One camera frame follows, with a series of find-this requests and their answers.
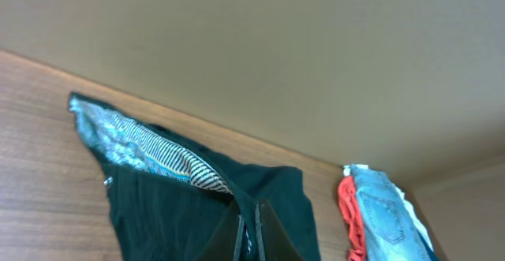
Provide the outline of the black shorts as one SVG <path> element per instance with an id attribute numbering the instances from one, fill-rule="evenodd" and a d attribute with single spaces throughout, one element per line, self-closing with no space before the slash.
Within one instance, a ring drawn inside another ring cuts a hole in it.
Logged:
<path id="1" fill-rule="evenodd" d="M 104 175 L 110 221 L 125 260 L 196 260 L 231 203 L 245 220 L 239 260 L 260 260 L 255 207 L 270 202 L 303 260 L 320 249 L 303 173 L 243 164 L 77 92 L 69 110 Z"/>

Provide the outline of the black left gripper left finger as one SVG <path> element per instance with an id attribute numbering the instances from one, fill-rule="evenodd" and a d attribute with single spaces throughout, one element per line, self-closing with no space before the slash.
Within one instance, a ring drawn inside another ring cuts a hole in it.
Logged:
<path id="1" fill-rule="evenodd" d="M 196 261 L 238 261 L 244 229 L 239 206 L 231 203 Z"/>

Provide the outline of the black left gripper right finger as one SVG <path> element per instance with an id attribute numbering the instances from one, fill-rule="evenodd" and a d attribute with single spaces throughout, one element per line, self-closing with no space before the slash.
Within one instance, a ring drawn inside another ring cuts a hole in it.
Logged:
<path id="1" fill-rule="evenodd" d="M 255 223 L 260 261 L 303 261 L 268 200 L 256 204 Z"/>

